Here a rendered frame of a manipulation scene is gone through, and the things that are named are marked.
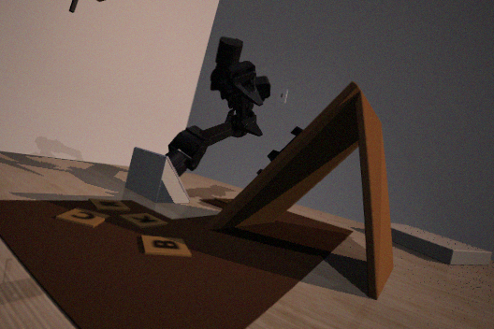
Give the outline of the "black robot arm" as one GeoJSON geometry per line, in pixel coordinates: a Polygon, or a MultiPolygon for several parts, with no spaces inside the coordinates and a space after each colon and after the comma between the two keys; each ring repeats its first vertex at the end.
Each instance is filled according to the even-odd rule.
{"type": "MultiPolygon", "coordinates": [[[[218,53],[215,58],[216,66],[211,72],[211,90],[218,90],[218,84],[226,76],[225,71],[229,66],[240,63],[242,43],[243,41],[237,38],[221,36],[218,53]]],[[[262,101],[270,97],[271,85],[268,77],[256,78],[255,86],[262,101]]],[[[169,143],[166,156],[169,157],[179,177],[186,172],[187,168],[190,171],[196,169],[208,146],[230,136],[242,137],[247,134],[246,132],[236,134],[232,130],[231,118],[234,116],[235,110],[236,108],[234,107],[228,112],[224,123],[206,130],[202,130],[195,125],[188,128],[185,127],[185,130],[179,132],[169,143]]]]}

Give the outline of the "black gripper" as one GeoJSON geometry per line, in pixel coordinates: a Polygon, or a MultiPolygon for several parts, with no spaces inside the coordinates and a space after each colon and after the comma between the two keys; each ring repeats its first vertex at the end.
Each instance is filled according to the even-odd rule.
{"type": "Polygon", "coordinates": [[[262,106],[263,101],[255,86],[255,65],[244,61],[229,66],[219,84],[221,98],[226,99],[229,108],[236,108],[236,115],[231,118],[232,130],[238,134],[246,132],[255,136],[262,136],[256,123],[256,115],[252,110],[245,110],[247,102],[262,106]]]}

